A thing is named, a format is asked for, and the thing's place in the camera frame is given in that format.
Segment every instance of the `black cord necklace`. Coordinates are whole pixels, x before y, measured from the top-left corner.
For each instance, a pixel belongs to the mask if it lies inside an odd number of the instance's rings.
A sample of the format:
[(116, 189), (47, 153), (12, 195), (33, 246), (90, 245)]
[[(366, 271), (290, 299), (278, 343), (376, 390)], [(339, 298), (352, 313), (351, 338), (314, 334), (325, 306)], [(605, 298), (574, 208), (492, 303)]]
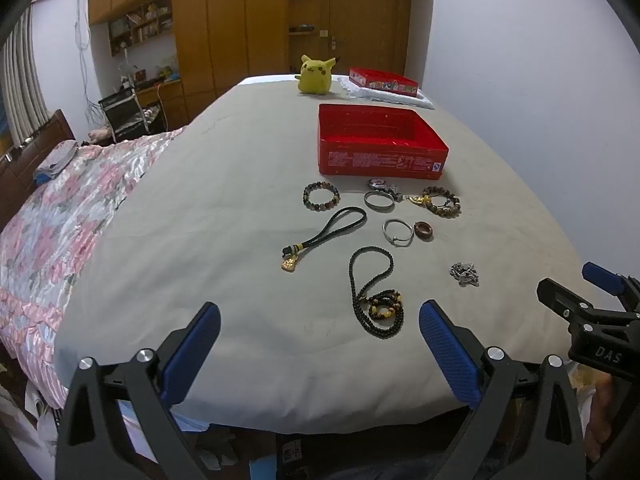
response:
[[(341, 227), (339, 229), (336, 229), (335, 231), (331, 231), (330, 233), (327, 233), (327, 231), (331, 228), (331, 226), (336, 223), (340, 215), (346, 213), (345, 214), (346, 216), (351, 212), (360, 213), (362, 217), (359, 220), (356, 220), (352, 224), (349, 224), (345, 227)], [(331, 238), (335, 238), (338, 235), (341, 235), (342, 233), (345, 233), (347, 231), (360, 227), (362, 224), (364, 224), (366, 220), (367, 220), (367, 212), (364, 211), (364, 209), (362, 208), (345, 207), (343, 209), (340, 209), (340, 211), (336, 212), (331, 217), (331, 219), (327, 222), (327, 225), (325, 225), (322, 231), (320, 231), (316, 236), (307, 240), (306, 242), (302, 242), (301, 244), (293, 244), (289, 247), (285, 247), (282, 250), (282, 257), (284, 258), (284, 261), (282, 263), (282, 268), (284, 270), (288, 270), (289, 272), (293, 272), (294, 270), (296, 270), (296, 262), (298, 260), (298, 253), (300, 251), (304, 249), (313, 249), (314, 247), (318, 247), (318, 245), (324, 243), (327, 240), (330, 240)]]
[[(356, 282), (353, 277), (353, 264), (355, 263), (358, 256), (364, 253), (380, 253), (384, 254), (389, 259), (389, 268), (385, 270), (385, 272), (381, 272), (379, 275), (375, 276), (373, 279), (367, 282), (367, 285), (363, 286), (360, 289), (360, 292), (356, 294)], [(402, 310), (402, 296), (396, 290), (392, 288), (388, 290), (383, 290), (377, 294), (374, 294), (370, 298), (367, 298), (367, 289), (371, 288), (380, 280), (391, 275), (394, 271), (394, 258), (391, 256), (391, 253), (381, 249), (380, 247), (363, 247), (358, 249), (353, 253), (351, 257), (351, 261), (349, 262), (349, 279), (351, 280), (351, 298), (353, 300), (353, 312), (355, 313), (358, 321), (371, 335), (379, 337), (380, 339), (387, 339), (395, 336), (398, 332), (400, 332), (400, 328), (402, 327), (402, 321), (404, 320), (404, 311)], [(380, 328), (373, 324), (373, 322), (365, 316), (362, 305), (369, 305), (369, 317), (371, 319), (388, 319), (392, 316), (396, 316), (394, 319), (394, 323), (391, 327), (386, 330)], [(380, 307), (386, 307), (386, 312), (380, 312)]]

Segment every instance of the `gold pendant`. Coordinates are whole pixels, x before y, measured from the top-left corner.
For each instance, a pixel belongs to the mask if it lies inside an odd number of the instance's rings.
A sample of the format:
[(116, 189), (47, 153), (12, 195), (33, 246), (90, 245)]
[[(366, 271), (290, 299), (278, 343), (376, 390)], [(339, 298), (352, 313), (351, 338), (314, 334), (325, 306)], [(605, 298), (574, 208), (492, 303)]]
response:
[(415, 205), (424, 205), (424, 197), (421, 196), (410, 196), (408, 197), (411, 203)]
[(287, 272), (293, 272), (294, 270), (296, 270), (296, 262), (298, 260), (298, 255), (294, 254), (292, 257), (288, 258), (287, 260), (284, 260), (282, 263), (282, 268), (284, 270), (286, 270)]

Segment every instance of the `bed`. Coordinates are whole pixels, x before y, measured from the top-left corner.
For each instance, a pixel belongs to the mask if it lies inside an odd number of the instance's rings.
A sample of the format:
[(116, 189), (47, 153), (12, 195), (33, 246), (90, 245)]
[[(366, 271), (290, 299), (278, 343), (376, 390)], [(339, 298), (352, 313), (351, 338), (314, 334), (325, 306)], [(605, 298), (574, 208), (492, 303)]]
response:
[(73, 139), (58, 110), (14, 160), (0, 161), (0, 338), (54, 408), (66, 398), (54, 341), (76, 277), (120, 203), (180, 132), (82, 146), (59, 177), (36, 189), (35, 168)]
[[(280, 269), (282, 248), (317, 234), (330, 216), (302, 205), (303, 187), (322, 180), (320, 103), (368, 104), (349, 100), (337, 82), (322, 97), (300, 95), (289, 80), (244, 84), (170, 141), (92, 238), (66, 308), (55, 309), (61, 315), (47, 339), (55, 345), (40, 358), (60, 384), (53, 400), (63, 400), (62, 385), (80, 358), (108, 364), (157, 348), (205, 301), (219, 306), (222, 331), (186, 400), (174, 407), (204, 423), (351, 432), (458, 407), (417, 328), (418, 309), (431, 298), (453, 322), (517, 359), (566, 354), (566, 325), (538, 304), (535, 289), (552, 277), (592, 297), (580, 259), (506, 163), (437, 106), (417, 112), (450, 148), (438, 184), (460, 197), (460, 216), (437, 218), (409, 203), (391, 215), (368, 210), (356, 232), (314, 249), (293, 274)], [(366, 178), (328, 180), (340, 190), (340, 206), (364, 205)], [(398, 184), (413, 194), (430, 183)], [(391, 217), (430, 222), (433, 241), (393, 248), (382, 235)], [(369, 245), (396, 261), (374, 291), (396, 288), (404, 298), (404, 326), (389, 340), (364, 332), (351, 309), (349, 259)], [(384, 270), (377, 256), (358, 261), (357, 286)], [(476, 265), (478, 288), (449, 276), (458, 261)]]

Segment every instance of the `yellow stuffed toy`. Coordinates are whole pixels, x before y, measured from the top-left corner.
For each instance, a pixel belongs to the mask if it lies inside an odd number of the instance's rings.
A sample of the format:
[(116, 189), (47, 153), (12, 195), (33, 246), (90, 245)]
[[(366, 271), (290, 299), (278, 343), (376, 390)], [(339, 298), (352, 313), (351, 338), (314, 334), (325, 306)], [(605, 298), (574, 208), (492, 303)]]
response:
[(331, 68), (335, 66), (335, 57), (329, 61), (316, 61), (302, 56), (302, 69), (296, 79), (298, 90), (303, 94), (325, 95), (331, 89)]

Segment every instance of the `person's foot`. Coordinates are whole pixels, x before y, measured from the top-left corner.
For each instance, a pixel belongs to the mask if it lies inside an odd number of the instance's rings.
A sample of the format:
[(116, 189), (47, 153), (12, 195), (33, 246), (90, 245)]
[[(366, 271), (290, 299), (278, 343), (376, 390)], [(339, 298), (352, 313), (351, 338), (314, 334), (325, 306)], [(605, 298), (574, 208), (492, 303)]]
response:
[(584, 433), (584, 448), (592, 462), (600, 459), (602, 444), (611, 436), (611, 421), (607, 410), (613, 398), (613, 378), (603, 375), (596, 382), (596, 392), (591, 399), (591, 415)]

